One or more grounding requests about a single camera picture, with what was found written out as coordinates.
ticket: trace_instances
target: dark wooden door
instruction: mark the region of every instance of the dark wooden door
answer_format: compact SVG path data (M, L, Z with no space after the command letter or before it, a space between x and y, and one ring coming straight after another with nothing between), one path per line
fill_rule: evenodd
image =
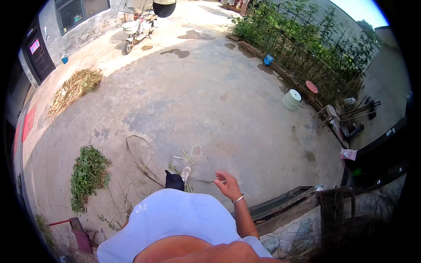
M36 74L41 82L56 67L48 54L41 33L38 29L33 29L25 44L26 53Z

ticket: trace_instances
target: concrete ground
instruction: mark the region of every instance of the concrete ground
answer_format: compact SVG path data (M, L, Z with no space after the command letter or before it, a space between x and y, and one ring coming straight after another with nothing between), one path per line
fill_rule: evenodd
M32 211L48 222L77 216L70 207L70 176L80 147L89 144L112 161L113 197L128 189L134 206L159 190L143 183L151 181L126 151L125 139L131 135L150 144L130 142L133 155L149 162L162 183L170 158L178 167L189 164L172 157L184 157L184 150L195 162L190 179L195 192L215 196L229 211L233 205L217 187L200 181L212 181L216 170L237 178L249 206L297 186L339 185L339 142L327 128L315 130L320 120L312 118L313 108L289 111L282 105L288 84L225 37L231 15L238 14L220 10L218 2L178 2L172 16L158 19L152 39L144 39L129 55L122 55L125 35L117 29L52 72L30 102L30 107L37 103L37 111L23 146ZM49 119L54 93L74 71L89 67L106 76L99 90ZM117 199L124 204L122 194ZM87 213L78 215L84 227L103 232L97 243L112 235L108 229L115 233L100 215L125 222L123 209L110 200L107 190L98 190ZM53 227L53 234L69 242L74 238L68 224Z

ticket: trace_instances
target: silver bracelet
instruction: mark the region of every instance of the silver bracelet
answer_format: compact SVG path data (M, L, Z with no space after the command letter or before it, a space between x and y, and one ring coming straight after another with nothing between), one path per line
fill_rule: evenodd
M241 197L240 198L238 198L237 200L235 200L235 201L231 201L233 204L235 204L236 202L238 202L238 201L240 201L241 199L243 199L244 198L244 194L241 194Z

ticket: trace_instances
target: window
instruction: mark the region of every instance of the window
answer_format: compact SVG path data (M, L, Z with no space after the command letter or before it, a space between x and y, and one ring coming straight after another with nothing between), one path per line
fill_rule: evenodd
M83 20L109 9L108 0L56 0L61 33L66 34Z

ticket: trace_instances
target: pink bag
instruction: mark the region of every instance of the pink bag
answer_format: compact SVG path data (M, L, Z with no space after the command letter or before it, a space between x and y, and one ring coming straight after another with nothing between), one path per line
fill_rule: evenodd
M341 149L341 159L349 159L349 160L355 161L356 157L357 157L356 150Z

